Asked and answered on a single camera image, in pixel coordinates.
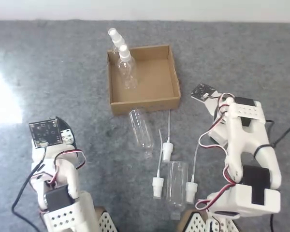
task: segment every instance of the open cardboard box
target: open cardboard box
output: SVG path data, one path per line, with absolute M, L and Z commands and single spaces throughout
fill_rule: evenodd
M 107 52 L 110 104 L 114 115 L 135 108 L 146 111 L 176 109 L 180 89 L 169 45 L 130 49 L 136 61 L 138 86 L 125 89 L 117 68 L 117 57 Z

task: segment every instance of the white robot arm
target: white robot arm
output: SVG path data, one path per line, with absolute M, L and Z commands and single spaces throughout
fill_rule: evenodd
M 228 145 L 225 166 L 231 184 L 203 200 L 211 203 L 209 214 L 236 219 L 278 213 L 281 173 L 275 151 L 269 146 L 260 102 L 219 94 L 205 84 L 198 85 L 192 97 L 205 104 L 214 121 L 221 120 L 208 135 L 219 145 Z M 251 153 L 260 167 L 242 165 L 243 152 Z
M 47 128 L 49 125 L 55 125 L 58 130 Z M 32 123 L 30 129 L 33 137 L 32 169 L 44 156 L 43 163 L 30 179 L 30 185 L 37 192 L 47 230 L 100 232 L 91 195 L 80 191 L 74 164 L 78 162 L 78 154 L 83 152 L 76 149 L 71 128 L 62 119 L 56 118 Z

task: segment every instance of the white spray pump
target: white spray pump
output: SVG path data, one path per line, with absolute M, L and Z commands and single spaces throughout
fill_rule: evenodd
M 119 57 L 119 48 L 121 45 L 125 44 L 125 40 L 115 28 L 110 28 L 108 30 L 108 34 L 112 38 L 112 42 L 114 44 L 113 53 Z

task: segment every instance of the white plastic bracket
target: white plastic bracket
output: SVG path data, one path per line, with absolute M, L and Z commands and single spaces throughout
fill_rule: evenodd
M 72 205 L 44 214 L 44 221 L 49 232 L 62 231 L 75 227 L 85 221 L 80 201 Z

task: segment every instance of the empty plastic bottle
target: empty plastic bottle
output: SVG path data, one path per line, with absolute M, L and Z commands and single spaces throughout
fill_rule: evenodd
M 144 152 L 145 159 L 151 158 L 154 140 L 145 111 L 134 109 L 129 113 L 129 116 L 136 145 Z
M 119 48 L 119 60 L 117 63 L 125 88 L 136 88 L 138 85 L 136 76 L 136 64 L 126 44 Z
M 186 183 L 188 179 L 188 163 L 182 161 L 169 162 L 167 187 L 167 203 L 171 211 L 171 219 L 179 220 L 186 208 Z

